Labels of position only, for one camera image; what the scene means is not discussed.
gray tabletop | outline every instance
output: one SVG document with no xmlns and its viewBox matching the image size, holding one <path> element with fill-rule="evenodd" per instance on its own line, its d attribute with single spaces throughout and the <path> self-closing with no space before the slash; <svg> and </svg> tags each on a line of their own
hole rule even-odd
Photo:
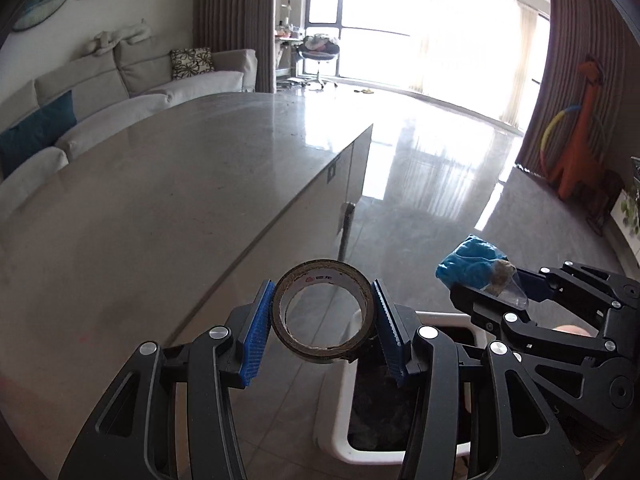
<svg viewBox="0 0 640 480">
<path fill-rule="evenodd" d="M 294 96 L 208 96 L 96 146 L 0 226 L 0 409 L 45 474 L 136 346 L 170 340 L 368 126 Z"/>
</svg>

roll of tape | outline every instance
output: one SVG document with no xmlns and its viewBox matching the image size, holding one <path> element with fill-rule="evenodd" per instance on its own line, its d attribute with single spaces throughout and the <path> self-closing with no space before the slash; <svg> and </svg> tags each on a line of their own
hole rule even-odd
<svg viewBox="0 0 640 480">
<path fill-rule="evenodd" d="M 360 330 L 341 345 L 328 348 L 308 346 L 298 341 L 287 327 L 291 300 L 302 289 L 316 283 L 331 283 L 351 293 L 362 313 Z M 376 307 L 371 286 L 362 273 L 336 260 L 311 260 L 287 272 L 276 285 L 271 305 L 271 326 L 282 343 L 306 361 L 330 363 L 337 359 L 353 361 L 355 351 L 369 339 L 376 322 Z"/>
</svg>

orange giraffe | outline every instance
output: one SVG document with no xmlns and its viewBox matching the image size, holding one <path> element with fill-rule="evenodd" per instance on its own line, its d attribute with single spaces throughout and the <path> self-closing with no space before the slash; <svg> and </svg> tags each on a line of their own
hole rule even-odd
<svg viewBox="0 0 640 480">
<path fill-rule="evenodd" d="M 591 189 L 598 189 L 604 174 L 604 168 L 591 154 L 587 144 L 593 107 L 604 83 L 604 76 L 599 63 L 590 56 L 587 56 L 587 61 L 578 65 L 578 72 L 587 78 L 582 107 L 571 138 L 549 175 L 550 184 L 560 181 L 558 187 L 560 200 L 569 198 L 578 182 L 585 183 Z"/>
</svg>

crumpled blue bag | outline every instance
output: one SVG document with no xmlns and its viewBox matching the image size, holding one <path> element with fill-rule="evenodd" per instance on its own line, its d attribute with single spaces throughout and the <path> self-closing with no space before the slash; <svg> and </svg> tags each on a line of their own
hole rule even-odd
<svg viewBox="0 0 640 480">
<path fill-rule="evenodd" d="M 436 269 L 436 278 L 451 288 L 454 283 L 485 288 L 491 282 L 496 260 L 507 260 L 500 249 L 469 235 Z"/>
</svg>

sofa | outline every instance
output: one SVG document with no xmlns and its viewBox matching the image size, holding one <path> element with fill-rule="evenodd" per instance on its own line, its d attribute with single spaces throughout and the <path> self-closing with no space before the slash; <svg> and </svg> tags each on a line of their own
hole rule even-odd
<svg viewBox="0 0 640 480">
<path fill-rule="evenodd" d="M 222 92 L 252 92 L 257 59 L 253 50 L 212 55 L 214 71 L 172 80 L 170 51 L 190 48 L 186 32 L 119 43 L 103 56 L 86 56 L 29 81 L 0 104 L 5 132 L 72 93 L 77 124 L 47 149 L 34 154 L 6 179 L 0 168 L 0 221 L 7 218 L 53 174 L 100 142 L 153 114 L 183 102 Z"/>
</svg>

